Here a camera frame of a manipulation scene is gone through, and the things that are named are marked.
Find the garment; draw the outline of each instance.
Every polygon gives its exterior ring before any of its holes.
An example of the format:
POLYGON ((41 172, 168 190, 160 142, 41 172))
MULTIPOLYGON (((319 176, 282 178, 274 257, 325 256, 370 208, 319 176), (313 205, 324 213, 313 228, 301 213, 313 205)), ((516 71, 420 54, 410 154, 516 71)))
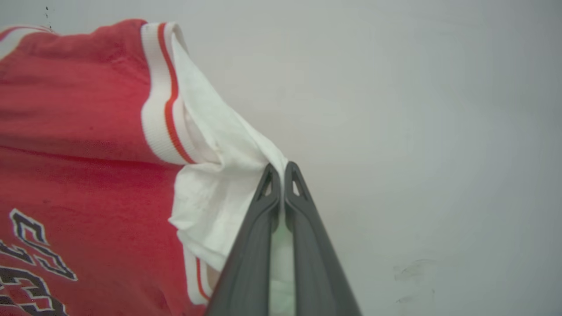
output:
POLYGON ((0 31, 0 315, 203 313, 207 265, 167 220, 178 173, 217 157, 188 124, 173 34, 0 31))

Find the red fabric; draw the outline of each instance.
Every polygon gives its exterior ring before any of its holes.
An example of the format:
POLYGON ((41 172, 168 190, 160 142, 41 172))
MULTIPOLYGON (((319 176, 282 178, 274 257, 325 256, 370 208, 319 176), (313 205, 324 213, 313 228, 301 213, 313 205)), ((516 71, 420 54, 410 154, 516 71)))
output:
POLYGON ((33 260, 0 251, 6 280, 10 271, 31 279, 4 282, 0 315, 28 315, 31 294, 21 288, 39 278, 66 315, 204 311, 189 301, 182 245, 167 221, 181 166, 159 160, 143 135, 144 23, 29 34, 0 61, 0 240, 33 260), (43 226, 46 242, 29 229, 23 238, 59 256, 76 281, 42 266, 56 268, 55 257, 17 237, 17 215, 43 226))

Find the white fabric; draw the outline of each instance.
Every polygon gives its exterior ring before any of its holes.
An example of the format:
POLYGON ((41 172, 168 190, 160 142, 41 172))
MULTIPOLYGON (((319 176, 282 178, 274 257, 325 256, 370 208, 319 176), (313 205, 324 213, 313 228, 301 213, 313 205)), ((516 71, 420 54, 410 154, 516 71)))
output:
MULTIPOLYGON (((189 251, 221 271, 265 166, 271 163, 283 183, 287 158, 226 105, 175 34, 172 48, 187 109, 186 124, 195 124, 205 142, 195 147, 209 148, 217 162, 186 165, 179 172, 170 222, 178 228, 179 239, 189 251)), ((279 255, 290 249, 290 234, 285 230, 281 224, 276 234, 281 240, 273 247, 272 256, 280 258, 273 260, 271 283, 271 309, 279 315, 291 314, 293 309, 292 254, 279 255)))

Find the white ribbed trim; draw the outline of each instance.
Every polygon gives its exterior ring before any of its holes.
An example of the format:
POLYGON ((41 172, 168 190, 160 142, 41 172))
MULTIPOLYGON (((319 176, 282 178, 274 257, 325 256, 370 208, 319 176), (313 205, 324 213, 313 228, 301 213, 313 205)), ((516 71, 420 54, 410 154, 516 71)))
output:
POLYGON ((187 275, 187 294, 189 299, 192 303, 199 305, 199 304, 207 304, 207 299, 203 297, 199 290, 199 276, 202 277, 201 285, 205 294, 210 297, 211 296, 211 288, 209 283, 207 282, 207 265, 200 260, 200 267, 201 267, 201 274, 197 274, 197 258, 186 248, 183 247, 183 256, 185 260, 185 273, 187 275))
POLYGON ((8 56, 20 43, 21 39, 31 33, 46 32, 50 33, 49 29, 42 26, 32 25, 10 25, 0 30, 0 34, 8 31, 9 33, 0 40, 0 60, 8 56))
POLYGON ((166 48, 163 53, 160 47, 160 40, 162 39, 158 36, 160 25, 160 23, 148 23, 143 25, 140 31, 151 78, 150 95, 141 111, 144 136, 154 154, 163 161, 178 165, 188 164, 189 161, 182 157, 172 142, 172 136, 169 132, 172 129, 187 155, 194 162, 203 162, 201 155, 193 146, 193 141, 186 127, 185 106, 179 93, 179 87, 177 98, 172 105, 173 126, 169 127, 166 124, 166 103, 172 97, 172 84, 173 81, 176 81, 179 86, 179 83, 177 78, 171 77, 165 54, 169 56, 172 67, 175 67, 171 39, 173 34, 178 35, 177 38, 182 38, 182 34, 176 23, 163 24, 163 40, 166 48))

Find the gray surface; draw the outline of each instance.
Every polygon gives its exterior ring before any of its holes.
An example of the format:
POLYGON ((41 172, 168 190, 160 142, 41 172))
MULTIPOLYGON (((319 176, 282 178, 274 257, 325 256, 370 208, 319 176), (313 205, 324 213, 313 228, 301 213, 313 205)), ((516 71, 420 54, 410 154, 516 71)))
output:
POLYGON ((561 2, 0 6, 62 34, 179 22, 299 163, 365 315, 562 315, 561 2))

